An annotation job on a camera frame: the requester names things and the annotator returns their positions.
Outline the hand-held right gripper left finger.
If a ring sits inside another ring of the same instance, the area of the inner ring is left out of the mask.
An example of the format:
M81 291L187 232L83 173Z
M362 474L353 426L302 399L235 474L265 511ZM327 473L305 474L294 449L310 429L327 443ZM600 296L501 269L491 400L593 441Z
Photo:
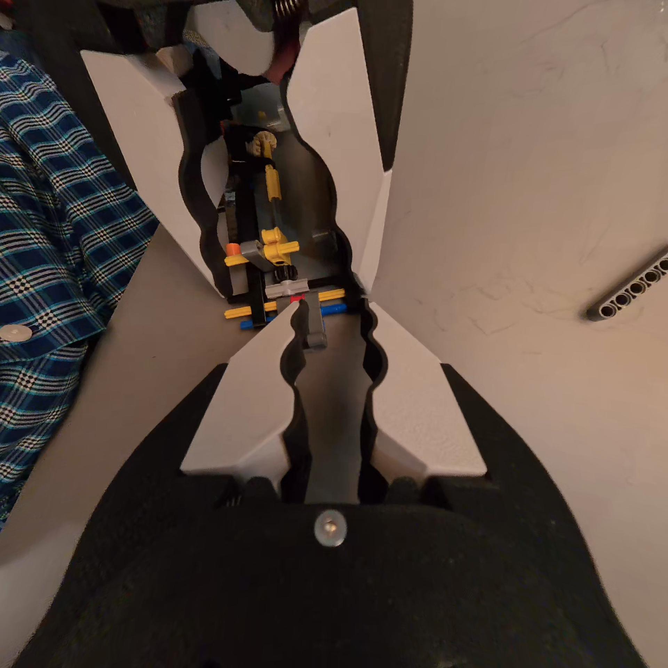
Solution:
M303 503L311 472L296 379L305 367L309 306L290 303L227 364L181 463L185 474L269 480Z

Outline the blue plaid shirt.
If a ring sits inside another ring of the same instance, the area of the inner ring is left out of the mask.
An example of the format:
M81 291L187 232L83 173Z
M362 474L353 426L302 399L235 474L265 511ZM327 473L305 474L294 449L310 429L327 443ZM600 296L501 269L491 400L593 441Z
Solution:
M2 51L2 528L158 225L54 81Z

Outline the person's left hand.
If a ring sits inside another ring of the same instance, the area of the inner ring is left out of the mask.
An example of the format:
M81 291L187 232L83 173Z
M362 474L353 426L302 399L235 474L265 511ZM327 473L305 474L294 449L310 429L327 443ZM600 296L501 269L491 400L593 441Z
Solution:
M281 81L294 67L300 48L298 36L289 37L277 43L271 63L263 73L263 77L274 85L280 85Z

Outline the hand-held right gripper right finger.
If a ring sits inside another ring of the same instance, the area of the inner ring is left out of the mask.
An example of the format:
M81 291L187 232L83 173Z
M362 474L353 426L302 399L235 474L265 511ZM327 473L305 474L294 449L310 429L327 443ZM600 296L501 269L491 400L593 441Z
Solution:
M357 497L384 501L408 478L482 478L488 468L439 358L380 305L361 306L363 369L371 383L361 422Z

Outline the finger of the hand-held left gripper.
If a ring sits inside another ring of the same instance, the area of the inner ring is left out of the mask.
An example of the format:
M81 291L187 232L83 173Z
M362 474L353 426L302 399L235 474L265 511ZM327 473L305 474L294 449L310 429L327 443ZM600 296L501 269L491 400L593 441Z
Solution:
M384 171L355 8L308 29L287 87L301 139L325 163L351 271L369 294L380 262L392 170Z
M224 140L208 140L198 98L155 55L83 50L136 191L220 296L232 296L218 205L229 176Z

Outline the grey lego beam with holes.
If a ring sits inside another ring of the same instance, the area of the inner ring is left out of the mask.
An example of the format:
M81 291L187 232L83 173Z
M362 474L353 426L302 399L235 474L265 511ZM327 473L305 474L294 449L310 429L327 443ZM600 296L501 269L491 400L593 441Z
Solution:
M602 297L592 303L585 311L588 321L606 321L614 318L667 276L667 247L645 259L639 266L607 290Z

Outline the multicoloured lego chassis assembly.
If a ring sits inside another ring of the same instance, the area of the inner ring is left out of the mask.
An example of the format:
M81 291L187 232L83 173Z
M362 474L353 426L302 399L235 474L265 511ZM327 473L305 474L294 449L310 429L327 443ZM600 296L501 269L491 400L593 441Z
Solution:
M226 317L260 330L292 303L309 307L303 346L328 345L326 318L347 310L346 251L330 215L325 168L275 126L221 122L229 180L220 242L232 308Z

